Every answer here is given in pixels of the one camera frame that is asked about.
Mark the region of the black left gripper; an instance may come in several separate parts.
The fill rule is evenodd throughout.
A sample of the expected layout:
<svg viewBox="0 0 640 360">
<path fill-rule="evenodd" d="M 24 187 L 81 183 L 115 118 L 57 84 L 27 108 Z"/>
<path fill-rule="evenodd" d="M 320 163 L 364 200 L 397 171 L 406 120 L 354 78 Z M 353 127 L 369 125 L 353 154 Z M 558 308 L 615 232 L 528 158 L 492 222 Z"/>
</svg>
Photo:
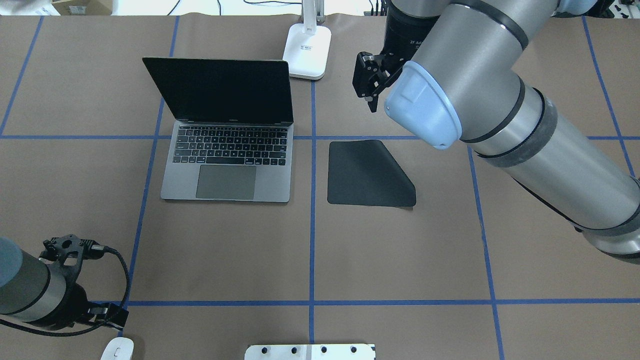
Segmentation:
<svg viewBox="0 0 640 360">
<path fill-rule="evenodd" d="M 70 266 L 51 265 L 65 280 L 65 292 L 58 306 L 47 316 L 47 328 L 58 331 L 76 324 L 123 330 L 129 317 L 123 303 L 95 302 L 87 298 L 85 289 L 77 284 L 78 271 Z"/>
</svg>

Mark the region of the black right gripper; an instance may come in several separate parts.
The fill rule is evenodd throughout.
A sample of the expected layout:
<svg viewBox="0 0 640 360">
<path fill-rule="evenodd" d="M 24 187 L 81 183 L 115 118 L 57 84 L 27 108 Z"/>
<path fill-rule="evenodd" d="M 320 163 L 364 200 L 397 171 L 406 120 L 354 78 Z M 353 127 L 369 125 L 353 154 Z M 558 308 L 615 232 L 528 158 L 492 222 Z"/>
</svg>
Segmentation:
<svg viewBox="0 0 640 360">
<path fill-rule="evenodd" d="M 356 55 L 352 86 L 371 113 L 377 112 L 380 94 L 398 79 L 406 61 L 406 55 L 392 53 L 374 55 L 361 51 Z"/>
</svg>

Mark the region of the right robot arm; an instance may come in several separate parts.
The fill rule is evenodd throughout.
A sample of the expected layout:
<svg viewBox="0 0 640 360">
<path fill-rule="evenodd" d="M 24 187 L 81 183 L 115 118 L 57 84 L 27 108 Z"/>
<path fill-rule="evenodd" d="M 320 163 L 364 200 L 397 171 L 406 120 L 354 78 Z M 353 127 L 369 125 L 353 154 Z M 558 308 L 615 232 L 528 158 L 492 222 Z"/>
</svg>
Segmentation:
<svg viewBox="0 0 640 360">
<path fill-rule="evenodd" d="M 594 0 L 389 0 L 382 51 L 360 52 L 353 87 L 437 150 L 462 141 L 615 259 L 639 262 L 639 180 L 514 71 L 555 14 Z"/>
</svg>

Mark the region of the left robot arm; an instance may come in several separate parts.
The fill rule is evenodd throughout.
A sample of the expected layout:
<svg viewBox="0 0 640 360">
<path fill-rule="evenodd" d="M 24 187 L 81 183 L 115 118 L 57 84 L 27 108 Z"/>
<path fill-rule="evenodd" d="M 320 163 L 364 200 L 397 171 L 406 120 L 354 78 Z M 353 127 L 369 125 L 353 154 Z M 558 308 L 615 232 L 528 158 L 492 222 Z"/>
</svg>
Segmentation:
<svg viewBox="0 0 640 360">
<path fill-rule="evenodd" d="M 0 313 L 17 320 L 2 320 L 1 324 L 44 337 L 77 337 L 101 327 L 123 330 L 129 316 L 125 303 L 131 277 L 121 253 L 74 234 L 46 239 L 43 246 L 35 257 L 11 239 L 0 240 Z M 125 293 L 119 304 L 89 301 L 77 282 L 83 262 L 105 254 L 116 256 L 125 274 Z"/>
</svg>

